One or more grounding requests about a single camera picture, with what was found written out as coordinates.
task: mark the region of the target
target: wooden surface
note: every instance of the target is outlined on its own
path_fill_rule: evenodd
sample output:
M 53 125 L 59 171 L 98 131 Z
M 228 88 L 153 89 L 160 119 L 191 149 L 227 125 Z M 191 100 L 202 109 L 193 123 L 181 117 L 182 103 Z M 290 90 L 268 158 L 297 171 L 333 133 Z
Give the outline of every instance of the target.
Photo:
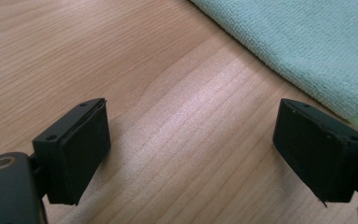
M 105 97 L 112 149 L 50 223 L 357 223 L 271 137 L 282 97 L 317 105 L 188 1 L 0 1 L 0 154 Z

